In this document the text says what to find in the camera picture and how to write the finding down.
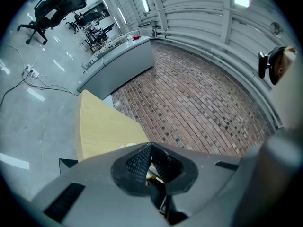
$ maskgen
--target wooden desk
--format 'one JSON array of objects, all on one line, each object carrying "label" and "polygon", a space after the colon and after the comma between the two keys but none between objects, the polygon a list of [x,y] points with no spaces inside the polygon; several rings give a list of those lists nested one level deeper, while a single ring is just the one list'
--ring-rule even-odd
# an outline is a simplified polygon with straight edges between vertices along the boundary
[{"label": "wooden desk", "polygon": [[79,95],[75,130],[79,161],[116,150],[127,143],[149,141],[139,123],[87,90]]}]

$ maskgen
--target corrugated wall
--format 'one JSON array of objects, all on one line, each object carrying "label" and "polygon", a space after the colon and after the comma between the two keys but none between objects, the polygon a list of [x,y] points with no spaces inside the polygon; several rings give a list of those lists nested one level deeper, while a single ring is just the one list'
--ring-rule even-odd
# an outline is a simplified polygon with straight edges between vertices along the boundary
[{"label": "corrugated wall", "polygon": [[[177,41],[177,46],[184,47],[181,43],[190,45],[189,50],[226,69],[253,92],[272,121],[282,126],[270,101],[274,86],[268,75],[265,80],[257,75],[257,54],[260,51],[267,53],[276,45],[298,46],[298,43],[271,0],[251,0],[247,9],[234,7],[233,0],[147,0],[151,10],[147,15],[141,0],[117,1],[128,22],[123,27],[124,32],[135,30],[139,22],[151,19],[158,29],[162,29],[163,22],[167,23],[168,31],[160,34]],[[273,22],[278,22],[284,29],[281,38],[270,32]]]}]

